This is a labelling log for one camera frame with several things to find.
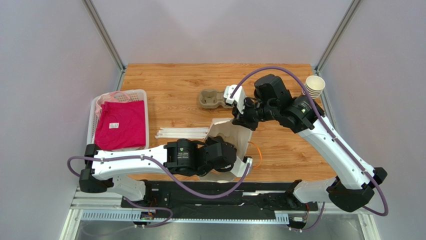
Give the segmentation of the white paper takeout bag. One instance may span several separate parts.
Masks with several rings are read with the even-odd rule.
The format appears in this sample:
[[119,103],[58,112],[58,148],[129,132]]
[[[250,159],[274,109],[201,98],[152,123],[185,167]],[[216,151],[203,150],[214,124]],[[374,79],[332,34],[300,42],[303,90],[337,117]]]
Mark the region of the white paper takeout bag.
[[[253,131],[232,124],[232,118],[214,118],[209,126],[207,137],[220,136],[225,142],[228,142],[236,148],[236,156],[243,158],[247,156],[249,141],[251,141]],[[231,170],[228,172],[211,171],[205,176],[200,176],[199,180],[205,182],[227,183],[236,179]]]

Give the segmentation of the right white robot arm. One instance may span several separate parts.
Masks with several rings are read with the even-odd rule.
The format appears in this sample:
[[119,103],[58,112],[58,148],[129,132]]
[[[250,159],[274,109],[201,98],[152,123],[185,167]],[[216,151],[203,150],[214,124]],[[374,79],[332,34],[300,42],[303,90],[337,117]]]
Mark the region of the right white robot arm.
[[254,131],[260,122],[277,121],[310,143],[336,174],[326,180],[296,180],[290,194],[301,203],[333,203],[350,213],[365,208],[387,172],[366,163],[340,138],[324,111],[306,95],[293,97],[279,76],[263,76],[254,87],[253,97],[236,85],[225,89],[223,99],[233,107],[233,124]]

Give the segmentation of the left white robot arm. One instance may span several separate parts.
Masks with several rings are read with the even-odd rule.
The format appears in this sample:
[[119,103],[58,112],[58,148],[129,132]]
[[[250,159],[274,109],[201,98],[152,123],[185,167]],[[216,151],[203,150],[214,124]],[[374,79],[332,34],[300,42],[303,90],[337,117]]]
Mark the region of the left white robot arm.
[[177,176],[192,177],[216,182],[243,179],[247,174],[247,162],[237,155],[237,149],[220,136],[208,137],[205,142],[185,138],[154,148],[132,151],[101,150],[89,144],[86,155],[81,157],[85,167],[77,174],[80,190],[98,194],[113,192],[130,201],[141,201],[149,195],[147,181],[138,181],[132,174],[165,174],[191,194],[216,199],[219,195],[206,195],[190,189]]

